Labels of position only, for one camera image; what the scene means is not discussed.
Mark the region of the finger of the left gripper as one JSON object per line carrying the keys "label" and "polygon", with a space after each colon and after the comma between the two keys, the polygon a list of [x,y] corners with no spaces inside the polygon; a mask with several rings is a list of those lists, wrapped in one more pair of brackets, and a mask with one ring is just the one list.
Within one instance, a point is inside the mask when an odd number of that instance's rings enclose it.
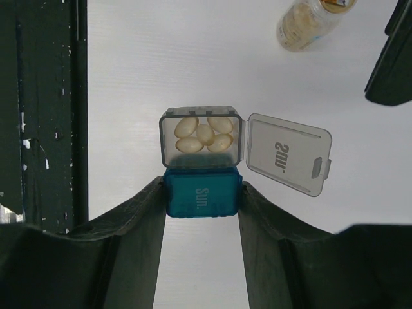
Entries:
{"label": "finger of the left gripper", "polygon": [[397,2],[384,32],[388,39],[371,72],[365,98],[399,106],[411,102],[411,0]]}

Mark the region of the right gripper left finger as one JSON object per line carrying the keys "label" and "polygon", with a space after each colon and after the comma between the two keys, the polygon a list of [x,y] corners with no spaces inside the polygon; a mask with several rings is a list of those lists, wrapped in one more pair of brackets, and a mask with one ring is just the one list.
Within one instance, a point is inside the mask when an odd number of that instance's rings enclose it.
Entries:
{"label": "right gripper left finger", "polygon": [[166,204],[156,177],[67,234],[1,225],[1,307],[151,308]]}

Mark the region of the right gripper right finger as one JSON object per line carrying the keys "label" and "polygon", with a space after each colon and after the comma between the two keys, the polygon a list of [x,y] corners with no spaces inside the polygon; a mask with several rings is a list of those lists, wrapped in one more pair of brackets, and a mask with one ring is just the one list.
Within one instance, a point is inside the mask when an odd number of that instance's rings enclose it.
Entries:
{"label": "right gripper right finger", "polygon": [[251,308],[410,308],[411,227],[332,234],[241,186],[239,231]]}

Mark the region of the clear pill bottle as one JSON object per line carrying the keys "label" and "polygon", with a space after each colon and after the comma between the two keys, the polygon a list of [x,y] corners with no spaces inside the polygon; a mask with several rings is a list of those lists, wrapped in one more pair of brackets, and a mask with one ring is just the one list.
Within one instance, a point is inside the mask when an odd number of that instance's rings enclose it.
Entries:
{"label": "clear pill bottle", "polygon": [[293,1],[277,24],[277,40],[284,49],[300,52],[333,31],[344,15],[326,11],[320,0]]}

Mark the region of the blue pill box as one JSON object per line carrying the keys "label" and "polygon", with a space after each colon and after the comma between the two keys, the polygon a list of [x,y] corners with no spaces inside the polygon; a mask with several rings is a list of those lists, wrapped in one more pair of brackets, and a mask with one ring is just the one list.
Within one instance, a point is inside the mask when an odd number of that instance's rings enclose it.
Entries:
{"label": "blue pill box", "polygon": [[169,169],[163,175],[172,218],[217,218],[238,213],[242,176],[235,167]]}

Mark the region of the grey pill box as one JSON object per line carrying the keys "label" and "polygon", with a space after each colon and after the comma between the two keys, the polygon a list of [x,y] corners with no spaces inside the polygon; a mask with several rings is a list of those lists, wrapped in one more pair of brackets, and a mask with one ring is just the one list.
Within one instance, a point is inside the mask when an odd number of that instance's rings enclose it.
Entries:
{"label": "grey pill box", "polygon": [[[234,127],[232,145],[212,153],[207,146],[193,154],[175,147],[174,129],[182,118],[228,117]],[[232,106],[169,108],[159,120],[162,163],[168,169],[217,169],[241,162],[255,173],[311,197],[321,194],[331,160],[332,136],[325,130],[258,113],[243,120]]]}

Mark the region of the orange bottle cap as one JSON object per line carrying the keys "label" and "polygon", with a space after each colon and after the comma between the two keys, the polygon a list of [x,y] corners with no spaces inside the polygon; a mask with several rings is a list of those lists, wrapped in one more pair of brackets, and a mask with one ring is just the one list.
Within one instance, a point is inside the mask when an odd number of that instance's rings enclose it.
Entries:
{"label": "orange bottle cap", "polygon": [[332,14],[345,14],[356,4],[357,0],[320,0],[322,7]]}

